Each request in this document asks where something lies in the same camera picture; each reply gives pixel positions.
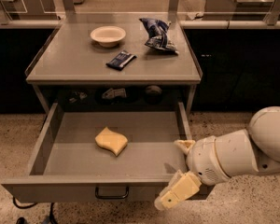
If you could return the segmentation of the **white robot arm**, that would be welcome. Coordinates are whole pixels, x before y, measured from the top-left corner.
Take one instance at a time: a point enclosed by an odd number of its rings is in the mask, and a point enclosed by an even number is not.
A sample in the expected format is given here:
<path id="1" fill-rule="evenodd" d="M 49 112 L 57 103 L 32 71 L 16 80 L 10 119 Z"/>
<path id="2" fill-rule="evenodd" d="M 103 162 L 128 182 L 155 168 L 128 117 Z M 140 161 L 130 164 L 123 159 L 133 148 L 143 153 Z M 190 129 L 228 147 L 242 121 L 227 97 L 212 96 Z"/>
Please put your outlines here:
<path id="1" fill-rule="evenodd" d="M 178 170 L 156 198 L 159 210 L 170 209 L 201 190 L 238 175 L 280 175 L 280 106 L 262 108 L 247 128 L 204 139 L 176 140 L 189 170 Z"/>

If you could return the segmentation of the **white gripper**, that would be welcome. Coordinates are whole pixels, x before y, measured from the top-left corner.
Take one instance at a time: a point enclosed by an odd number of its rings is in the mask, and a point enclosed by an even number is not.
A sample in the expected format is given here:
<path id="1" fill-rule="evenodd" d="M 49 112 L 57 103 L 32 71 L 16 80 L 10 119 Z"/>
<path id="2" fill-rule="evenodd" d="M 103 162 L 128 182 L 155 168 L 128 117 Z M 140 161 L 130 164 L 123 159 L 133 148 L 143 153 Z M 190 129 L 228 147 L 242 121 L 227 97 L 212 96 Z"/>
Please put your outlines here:
<path id="1" fill-rule="evenodd" d="M 160 210 L 170 209 L 194 196 L 202 182 L 213 186 L 227 182 L 230 177 L 224 172 L 217 156 L 216 138 L 209 136 L 195 143 L 194 140 L 175 140 L 174 144 L 187 156 L 186 164 L 191 172 L 178 170 L 168 186 L 156 198 L 154 205 Z"/>

